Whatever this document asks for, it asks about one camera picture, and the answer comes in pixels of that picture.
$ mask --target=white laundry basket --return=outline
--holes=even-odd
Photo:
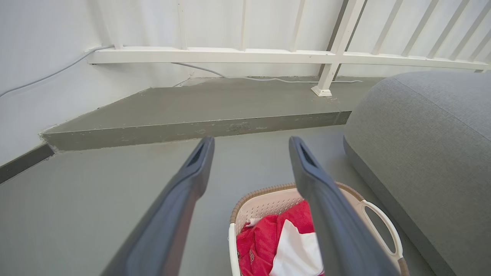
[[[380,246],[384,248],[387,256],[401,272],[402,276],[409,276],[406,261],[402,255],[401,238],[397,233],[396,228],[387,217],[373,203],[366,201],[359,193],[352,188],[336,182],[341,193],[346,197],[348,202],[353,206],[361,220],[365,222],[368,229],[378,240]],[[232,266],[232,276],[241,276],[239,268],[239,257],[237,253],[237,235],[241,232],[247,219],[263,218],[267,215],[281,214],[290,207],[296,205],[303,200],[302,196],[297,191],[295,183],[273,186],[266,189],[253,191],[244,196],[232,211],[230,217],[230,227],[228,229],[228,246],[230,251],[230,263]],[[380,233],[377,231],[372,221],[368,217],[365,207],[372,209],[385,223],[389,229],[390,235],[395,245],[395,252],[391,252],[387,244],[383,241]]]

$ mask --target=red towel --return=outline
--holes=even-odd
[[[285,220],[299,229],[300,234],[314,232],[307,201],[302,201],[280,215],[262,218],[254,227],[244,227],[237,235],[239,267],[243,276],[268,276],[278,248]]]

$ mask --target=fabric cushion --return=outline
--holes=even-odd
[[[489,274],[489,75],[387,78],[352,112],[345,140],[355,168],[437,275]]]

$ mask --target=electrical cable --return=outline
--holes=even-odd
[[[42,78],[40,78],[40,79],[37,79],[37,80],[35,80],[35,81],[31,81],[30,83],[26,83],[26,84],[24,84],[24,85],[21,85],[21,86],[18,86],[18,87],[15,87],[15,88],[9,89],[9,90],[7,90],[7,91],[4,91],[4,92],[0,93],[0,97],[1,97],[1,96],[3,96],[3,95],[5,95],[5,94],[7,94],[7,93],[9,93],[9,92],[14,91],[14,90],[21,89],[21,88],[23,88],[23,87],[29,86],[29,85],[31,85],[31,84],[38,83],[38,82],[43,81],[43,80],[45,80],[45,79],[47,79],[47,78],[49,78],[49,77],[52,77],[52,76],[54,76],[54,75],[56,75],[56,74],[58,74],[58,73],[60,73],[60,72],[62,72],[62,71],[64,71],[64,70],[66,70],[66,69],[68,69],[68,68],[72,67],[72,66],[73,66],[73,65],[75,65],[77,62],[81,61],[82,59],[86,58],[88,55],[90,55],[91,53],[93,53],[93,52],[95,52],[95,51],[97,51],[97,50],[102,50],[102,49],[107,49],[107,48],[113,48],[113,47],[114,47],[114,45],[109,45],[109,46],[100,46],[100,47],[92,48],[92,49],[90,49],[89,51],[87,51],[85,54],[83,54],[81,57],[77,58],[77,59],[76,59],[74,62],[70,63],[70,65],[65,66],[63,69],[60,69],[60,70],[58,70],[58,71],[56,71],[56,72],[54,72],[54,73],[52,73],[52,74],[49,74],[49,75],[47,75],[47,76],[44,76],[44,77],[42,77]]]
[[[40,79],[37,79],[35,81],[31,81],[29,83],[26,83],[26,84],[23,84],[21,86],[18,86],[18,87],[14,87],[14,88],[11,88],[9,90],[6,90],[6,91],[3,91],[0,93],[0,97],[6,95],[7,93],[10,93],[14,90],[17,90],[17,89],[20,89],[20,88],[24,88],[26,86],[29,86],[29,85],[32,85],[32,84],[35,84],[35,83],[38,83],[40,81],[43,81],[47,78],[50,78],[70,67],[72,67],[73,65],[77,64],[79,61],[81,61],[82,59],[86,58],[87,56],[89,56],[91,53],[97,51],[97,50],[102,50],[102,49],[108,49],[108,48],[113,48],[114,45],[108,45],[108,46],[100,46],[100,47],[96,47],[96,48],[92,48],[90,50],[88,50],[85,54],[83,54],[82,56],[80,56],[79,58],[77,58],[74,62],[70,63],[68,66],[65,66],[63,67],[62,69],[52,73],[52,74],[49,74],[47,76],[44,76]],[[191,67],[191,68],[195,68],[195,69],[199,69],[199,70],[204,70],[204,71],[208,71],[210,73],[213,73],[213,74],[216,74],[222,78],[225,78],[225,79],[246,79],[246,80],[252,80],[252,81],[258,81],[258,82],[267,82],[267,81],[280,81],[280,82],[284,82],[284,83],[318,83],[318,82],[311,82],[311,81],[286,81],[286,80],[282,80],[282,79],[278,79],[278,78],[272,78],[272,79],[256,79],[256,78],[251,78],[251,77],[227,77],[227,76],[224,76],[222,74],[220,74],[219,72],[215,72],[213,70],[210,70],[210,69],[206,69],[206,68],[203,68],[203,67],[199,67],[199,66],[194,66],[194,65],[190,65],[190,64],[186,64],[186,63],[180,63],[180,62],[171,62],[172,64],[177,64],[177,65],[182,65],[182,66],[187,66],[187,67]],[[333,83],[360,83],[362,81],[333,81]]]
[[[210,73],[219,75],[220,77],[225,78],[225,79],[246,79],[246,80],[252,80],[252,81],[259,81],[259,82],[280,81],[280,82],[284,82],[284,83],[319,83],[318,81],[317,82],[311,82],[311,81],[286,81],[286,80],[277,79],[277,78],[272,78],[272,79],[256,79],[256,78],[251,78],[251,77],[227,77],[227,76],[224,76],[224,75],[220,74],[219,72],[216,72],[216,71],[213,71],[213,70],[210,70],[210,69],[206,69],[206,68],[203,68],[203,67],[194,66],[194,65],[191,65],[191,64],[187,64],[187,63],[180,63],[180,62],[171,62],[171,63],[172,64],[177,64],[177,65],[182,65],[182,66],[187,66],[187,67],[191,67],[191,68],[196,68],[196,69],[199,69],[199,70],[208,71]],[[333,83],[362,83],[363,81],[356,80],[356,81],[332,81],[332,82]]]

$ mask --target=raised concrete step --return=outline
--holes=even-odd
[[[314,78],[285,78],[314,80]],[[312,83],[190,79],[192,86],[151,88],[41,134],[57,151],[85,150],[345,124],[361,97],[381,78],[343,78],[333,96]]]

